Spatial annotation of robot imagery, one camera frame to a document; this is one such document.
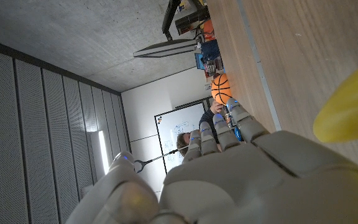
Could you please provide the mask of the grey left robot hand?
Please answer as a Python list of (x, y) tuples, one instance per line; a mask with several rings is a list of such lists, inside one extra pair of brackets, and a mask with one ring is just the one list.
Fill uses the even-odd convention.
[(191, 134), (156, 195), (128, 152), (85, 195), (68, 223), (358, 223), (358, 166), (288, 131), (268, 132), (235, 99), (241, 132), (224, 118)]

